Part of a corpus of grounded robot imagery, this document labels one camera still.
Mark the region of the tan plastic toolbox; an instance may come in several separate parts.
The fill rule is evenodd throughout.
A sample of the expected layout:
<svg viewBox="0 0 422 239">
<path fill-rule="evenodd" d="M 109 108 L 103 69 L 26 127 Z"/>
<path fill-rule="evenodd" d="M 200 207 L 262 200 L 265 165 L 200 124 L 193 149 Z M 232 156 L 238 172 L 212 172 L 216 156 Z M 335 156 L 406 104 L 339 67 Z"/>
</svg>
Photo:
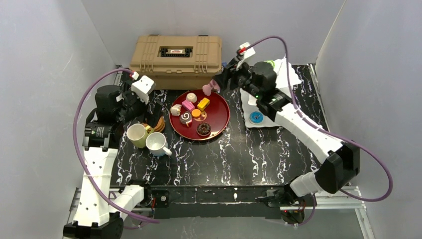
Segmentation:
<svg viewBox="0 0 422 239">
<path fill-rule="evenodd" d="M 144 35 L 129 68 L 151 78 L 158 90 L 201 89 L 222 69 L 221 49 L 218 36 Z"/>
</svg>

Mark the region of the white tiered cake stand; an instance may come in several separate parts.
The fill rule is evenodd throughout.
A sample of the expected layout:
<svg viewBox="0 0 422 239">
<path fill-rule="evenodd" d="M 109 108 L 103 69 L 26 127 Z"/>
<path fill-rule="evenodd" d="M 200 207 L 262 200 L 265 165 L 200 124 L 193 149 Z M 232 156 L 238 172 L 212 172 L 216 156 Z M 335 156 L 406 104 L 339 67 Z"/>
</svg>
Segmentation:
<svg viewBox="0 0 422 239">
<path fill-rule="evenodd" d="M 290 63 L 286 61 L 286 58 L 273 60 L 275 62 L 274 72 L 277 74 L 276 87 L 280 89 L 287 96 L 291 97 L 291 93 L 288 88 L 287 69 L 289 70 L 290 84 L 293 86 L 300 84 L 302 81 L 299 79 L 298 74 Z M 263 122 L 258 125 L 251 124 L 249 121 L 249 115 L 252 112 L 259 111 L 256 106 L 256 99 L 248 92 L 240 89 L 241 102 L 243 109 L 243 117 L 245 120 L 246 128 L 260 128 L 260 127 L 279 127 L 278 124 L 271 121 L 267 116 L 264 116 Z"/>
</svg>

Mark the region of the wooden coaster stack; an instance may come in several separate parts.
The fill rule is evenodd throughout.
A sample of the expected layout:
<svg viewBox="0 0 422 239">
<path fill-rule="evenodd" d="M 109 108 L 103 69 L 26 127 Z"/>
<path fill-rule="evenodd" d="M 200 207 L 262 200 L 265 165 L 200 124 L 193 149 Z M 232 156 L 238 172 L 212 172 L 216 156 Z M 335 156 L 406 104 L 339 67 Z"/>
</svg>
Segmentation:
<svg viewBox="0 0 422 239">
<path fill-rule="evenodd" d="M 142 123 L 142 125 L 145 127 L 146 131 L 148 133 L 151 132 L 162 132 L 165 129 L 165 119 L 163 116 L 161 116 L 157 122 L 157 125 L 155 127 L 151 127 L 150 125 L 146 123 Z"/>
</svg>

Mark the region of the chocolate toy donut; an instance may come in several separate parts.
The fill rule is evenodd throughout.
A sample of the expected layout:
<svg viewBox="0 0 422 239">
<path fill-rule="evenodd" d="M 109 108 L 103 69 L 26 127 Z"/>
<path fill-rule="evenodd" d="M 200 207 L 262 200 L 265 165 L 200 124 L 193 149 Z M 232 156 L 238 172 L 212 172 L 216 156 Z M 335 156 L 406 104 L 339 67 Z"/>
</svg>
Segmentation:
<svg viewBox="0 0 422 239">
<path fill-rule="evenodd" d="M 197 134 L 200 136 L 208 136 L 211 133 L 211 125 L 207 122 L 202 122 L 197 126 Z"/>
</svg>

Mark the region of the pink handled metal tongs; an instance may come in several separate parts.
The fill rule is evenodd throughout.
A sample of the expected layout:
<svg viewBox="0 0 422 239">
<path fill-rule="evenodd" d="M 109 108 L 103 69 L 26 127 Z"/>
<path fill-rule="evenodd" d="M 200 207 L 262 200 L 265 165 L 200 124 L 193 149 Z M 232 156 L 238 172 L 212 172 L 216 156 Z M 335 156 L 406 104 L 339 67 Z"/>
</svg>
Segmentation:
<svg viewBox="0 0 422 239">
<path fill-rule="evenodd" d="M 202 91 L 206 96 L 210 96 L 212 92 L 220 92 L 220 86 L 215 80 L 209 81 L 208 84 L 202 86 Z"/>
</svg>

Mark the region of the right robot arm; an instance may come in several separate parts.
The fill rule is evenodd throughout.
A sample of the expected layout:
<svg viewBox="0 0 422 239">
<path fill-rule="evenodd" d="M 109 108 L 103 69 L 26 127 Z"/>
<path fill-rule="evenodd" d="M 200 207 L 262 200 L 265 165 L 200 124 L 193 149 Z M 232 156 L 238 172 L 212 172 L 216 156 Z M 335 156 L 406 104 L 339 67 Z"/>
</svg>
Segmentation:
<svg viewBox="0 0 422 239">
<path fill-rule="evenodd" d="M 202 87 L 209 96 L 213 90 L 239 88 L 252 96 L 255 108 L 265 119 L 292 133 L 320 162 L 320 168 L 295 177 L 283 186 L 282 196 L 295 201 L 308 194 L 338 192 L 360 172 L 360 148 L 316 124 L 296 103 L 285 58 L 266 60 L 250 66 L 234 57 Z"/>
</svg>

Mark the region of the yellow green mug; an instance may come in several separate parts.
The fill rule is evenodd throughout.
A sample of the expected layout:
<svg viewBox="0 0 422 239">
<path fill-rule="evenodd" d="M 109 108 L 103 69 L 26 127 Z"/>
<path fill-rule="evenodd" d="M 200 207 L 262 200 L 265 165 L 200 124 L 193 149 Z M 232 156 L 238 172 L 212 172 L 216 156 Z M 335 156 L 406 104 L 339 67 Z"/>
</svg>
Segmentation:
<svg viewBox="0 0 422 239">
<path fill-rule="evenodd" d="M 127 129 L 127 137 L 138 148 L 146 147 L 147 137 L 154 132 L 154 128 L 140 123 L 135 123 Z"/>
</svg>

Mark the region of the blue toy donut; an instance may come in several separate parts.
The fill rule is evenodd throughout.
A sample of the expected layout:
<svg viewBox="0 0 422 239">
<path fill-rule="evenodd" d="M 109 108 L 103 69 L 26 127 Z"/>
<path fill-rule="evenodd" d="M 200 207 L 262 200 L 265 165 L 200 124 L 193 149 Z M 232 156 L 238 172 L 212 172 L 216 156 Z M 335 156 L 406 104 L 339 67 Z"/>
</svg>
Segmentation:
<svg viewBox="0 0 422 239">
<path fill-rule="evenodd" d="M 255 111 L 249 115 L 249 121 L 251 124 L 254 124 L 254 125 L 261 124 L 263 122 L 263 119 L 264 119 L 264 116 L 261 112 Z"/>
</svg>

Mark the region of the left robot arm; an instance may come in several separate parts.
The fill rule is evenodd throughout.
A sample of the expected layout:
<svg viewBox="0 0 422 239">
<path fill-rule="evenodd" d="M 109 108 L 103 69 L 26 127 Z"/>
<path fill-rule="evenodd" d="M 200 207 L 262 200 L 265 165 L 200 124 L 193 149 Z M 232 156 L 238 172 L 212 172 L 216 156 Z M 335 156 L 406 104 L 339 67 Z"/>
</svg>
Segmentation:
<svg viewBox="0 0 422 239">
<path fill-rule="evenodd" d="M 127 214 L 109 203 L 111 172 L 117 157 L 123 125 L 134 119 L 145 106 L 132 91 L 117 85 L 99 87 L 96 108 L 86 119 L 83 151 L 82 189 L 73 220 L 63 227 L 71 239 L 119 239 Z"/>
</svg>

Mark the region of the red round tray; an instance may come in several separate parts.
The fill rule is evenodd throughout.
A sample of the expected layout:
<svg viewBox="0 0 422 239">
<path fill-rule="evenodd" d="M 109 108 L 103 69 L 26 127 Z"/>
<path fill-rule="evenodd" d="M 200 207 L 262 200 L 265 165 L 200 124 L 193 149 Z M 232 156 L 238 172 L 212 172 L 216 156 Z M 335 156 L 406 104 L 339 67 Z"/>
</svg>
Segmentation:
<svg viewBox="0 0 422 239">
<path fill-rule="evenodd" d="M 198 101 L 201 101 L 203 98 L 210 100 L 210 104 L 205 108 L 206 117 L 193 119 L 191 126 L 188 127 L 180 122 L 178 116 L 168 114 L 169 122 L 173 130 L 186 139 L 196 141 L 212 139 L 222 133 L 227 127 L 230 118 L 230 110 L 227 101 L 216 92 L 212 92 L 210 96 L 206 96 L 201 89 L 197 89 L 182 93 L 174 100 L 173 105 L 181 104 L 182 101 L 186 99 L 188 93 L 194 93 L 198 97 Z M 197 133 L 198 125 L 203 122 L 206 122 L 211 126 L 211 132 L 206 136 Z"/>
</svg>

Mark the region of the white grey mug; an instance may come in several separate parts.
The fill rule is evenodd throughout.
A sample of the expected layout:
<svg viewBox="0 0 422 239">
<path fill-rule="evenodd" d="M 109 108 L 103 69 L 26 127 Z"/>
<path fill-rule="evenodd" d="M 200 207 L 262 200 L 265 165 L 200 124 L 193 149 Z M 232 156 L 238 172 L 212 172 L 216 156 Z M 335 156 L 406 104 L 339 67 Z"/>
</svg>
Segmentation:
<svg viewBox="0 0 422 239">
<path fill-rule="evenodd" d="M 146 147 L 149 152 L 156 157 L 164 155 L 171 156 L 166 136 L 160 132 L 151 133 L 146 139 Z"/>
</svg>

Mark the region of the brown swirl roll cake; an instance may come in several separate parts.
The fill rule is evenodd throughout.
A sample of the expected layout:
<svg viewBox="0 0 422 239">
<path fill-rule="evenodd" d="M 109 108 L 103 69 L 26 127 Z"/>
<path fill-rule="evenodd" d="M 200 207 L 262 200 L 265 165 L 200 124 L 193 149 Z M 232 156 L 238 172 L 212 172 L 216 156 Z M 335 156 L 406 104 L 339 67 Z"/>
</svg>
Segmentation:
<svg viewBox="0 0 422 239">
<path fill-rule="evenodd" d="M 182 125 L 186 127 L 191 127 L 193 122 L 192 114 L 189 111 L 184 112 L 180 115 L 179 120 Z"/>
</svg>

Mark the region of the green swirl roll cake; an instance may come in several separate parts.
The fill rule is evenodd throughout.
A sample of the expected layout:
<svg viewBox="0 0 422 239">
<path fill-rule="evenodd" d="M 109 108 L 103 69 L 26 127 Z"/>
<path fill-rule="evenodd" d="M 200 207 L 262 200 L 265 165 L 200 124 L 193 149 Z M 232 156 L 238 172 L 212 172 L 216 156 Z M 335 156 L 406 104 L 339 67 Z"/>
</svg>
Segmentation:
<svg viewBox="0 0 422 239">
<path fill-rule="evenodd" d="M 273 68 L 275 67 L 275 62 L 273 60 L 266 60 Z"/>
</svg>

